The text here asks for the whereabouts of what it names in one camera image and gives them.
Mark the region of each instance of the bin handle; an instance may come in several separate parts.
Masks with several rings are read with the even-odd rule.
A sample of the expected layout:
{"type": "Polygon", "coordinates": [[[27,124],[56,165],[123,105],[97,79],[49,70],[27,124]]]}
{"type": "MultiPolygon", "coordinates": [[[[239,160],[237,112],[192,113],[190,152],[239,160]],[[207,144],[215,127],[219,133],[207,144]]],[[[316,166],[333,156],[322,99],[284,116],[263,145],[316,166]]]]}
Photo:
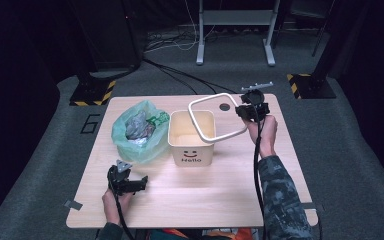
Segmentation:
{"type": "Polygon", "coordinates": [[[242,129],[234,131],[234,132],[231,132],[231,133],[228,133],[228,134],[225,134],[225,135],[222,135],[222,136],[216,136],[214,138],[209,138],[209,137],[204,135],[204,133],[202,132],[201,128],[199,127],[199,124],[198,124],[198,122],[197,122],[197,120],[195,118],[195,115],[193,114],[192,106],[197,104],[197,103],[204,102],[204,101],[207,101],[207,100],[210,100],[210,99],[213,99],[213,98],[218,98],[218,97],[221,97],[221,96],[227,96],[228,98],[230,98],[230,100],[235,105],[235,107],[238,107],[238,104],[236,103],[235,99],[233,99],[233,97],[230,94],[227,94],[227,93],[219,93],[219,94],[211,95],[211,96],[204,97],[204,98],[201,98],[201,99],[197,99],[197,100],[194,100],[194,101],[190,102],[189,106],[188,106],[188,112],[189,112],[189,115],[190,115],[190,117],[192,119],[192,123],[193,123],[196,131],[198,131],[198,134],[199,134],[199,137],[201,138],[201,140],[206,142],[206,143],[215,143],[215,142],[219,142],[219,141],[222,141],[222,140],[226,140],[228,138],[232,138],[234,136],[242,134],[242,133],[246,132],[246,130],[247,130],[247,127],[244,124],[244,127],[242,129]]]}

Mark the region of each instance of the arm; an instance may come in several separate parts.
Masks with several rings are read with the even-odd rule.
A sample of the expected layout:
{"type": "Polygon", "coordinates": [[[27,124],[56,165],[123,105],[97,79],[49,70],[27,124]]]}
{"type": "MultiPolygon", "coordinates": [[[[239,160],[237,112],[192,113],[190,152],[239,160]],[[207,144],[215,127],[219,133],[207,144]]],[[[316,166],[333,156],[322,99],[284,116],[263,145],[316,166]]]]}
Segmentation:
{"type": "MultiPolygon", "coordinates": [[[[244,122],[255,143],[257,124],[244,122]]],[[[270,239],[313,239],[295,184],[274,150],[276,119],[266,116],[263,123],[260,143],[262,159],[258,162],[258,171],[263,192],[264,222],[270,239]]]]}
{"type": "MultiPolygon", "coordinates": [[[[120,202],[123,214],[127,212],[130,198],[132,196],[133,193],[126,193],[123,196],[118,197],[118,201],[120,202]]],[[[107,189],[105,194],[102,196],[102,202],[104,203],[104,212],[107,223],[99,232],[97,240],[121,239],[121,236],[123,235],[123,228],[120,226],[120,217],[118,215],[114,194],[111,190],[107,189]]]]}
{"type": "Polygon", "coordinates": [[[271,239],[313,239],[295,184],[276,155],[258,163],[264,222],[271,239]]]}

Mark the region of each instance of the wooden table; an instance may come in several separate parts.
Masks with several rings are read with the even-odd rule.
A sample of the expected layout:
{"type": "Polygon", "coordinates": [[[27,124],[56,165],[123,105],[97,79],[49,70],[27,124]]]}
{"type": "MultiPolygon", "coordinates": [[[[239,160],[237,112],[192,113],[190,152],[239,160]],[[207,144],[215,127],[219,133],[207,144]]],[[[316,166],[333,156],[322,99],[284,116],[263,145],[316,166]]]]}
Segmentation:
{"type": "MultiPolygon", "coordinates": [[[[232,95],[241,104],[240,95],[232,95]]],[[[187,110],[188,104],[203,95],[115,97],[103,118],[90,158],[81,179],[75,201],[80,211],[70,209],[70,228],[102,228],[105,215],[101,196],[107,188],[107,172],[120,158],[111,139],[112,125],[128,108],[150,100],[167,113],[187,110]]],[[[275,150],[292,176],[303,203],[312,202],[291,138],[276,97],[266,94],[271,114],[279,123],[275,150]]],[[[216,98],[197,104],[194,109],[211,110],[217,135],[243,127],[234,106],[219,108],[226,99],[216,98]]],[[[133,162],[130,180],[148,175],[146,190],[137,192],[125,216],[129,228],[228,228],[261,227],[261,216],[253,179],[254,144],[247,132],[217,142],[210,166],[182,168],[175,165],[170,152],[149,164],[133,162]]],[[[311,225],[317,224],[314,210],[306,210],[311,225]]]]}

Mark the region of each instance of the clear plastic bag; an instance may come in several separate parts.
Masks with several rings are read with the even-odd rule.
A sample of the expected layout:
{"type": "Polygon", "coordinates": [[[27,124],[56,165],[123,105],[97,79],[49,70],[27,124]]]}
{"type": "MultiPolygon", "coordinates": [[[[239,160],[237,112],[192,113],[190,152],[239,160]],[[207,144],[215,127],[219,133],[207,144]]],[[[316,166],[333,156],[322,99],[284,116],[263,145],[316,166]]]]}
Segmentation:
{"type": "Polygon", "coordinates": [[[123,112],[114,122],[111,133],[120,157],[147,163],[168,150],[169,119],[166,112],[157,109],[149,100],[123,112]]]}

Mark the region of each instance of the camouflage sleeve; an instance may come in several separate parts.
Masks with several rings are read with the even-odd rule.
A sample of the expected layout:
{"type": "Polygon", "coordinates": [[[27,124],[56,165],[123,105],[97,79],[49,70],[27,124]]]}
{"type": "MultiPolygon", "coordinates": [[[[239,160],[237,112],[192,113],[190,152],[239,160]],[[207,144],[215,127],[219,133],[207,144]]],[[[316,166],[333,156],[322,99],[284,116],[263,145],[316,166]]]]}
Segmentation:
{"type": "Polygon", "coordinates": [[[105,227],[99,231],[99,236],[96,240],[116,240],[121,239],[123,229],[117,224],[107,222],[105,227]]]}
{"type": "Polygon", "coordinates": [[[263,158],[258,171],[269,239],[313,239],[295,184],[279,157],[263,158]]]}

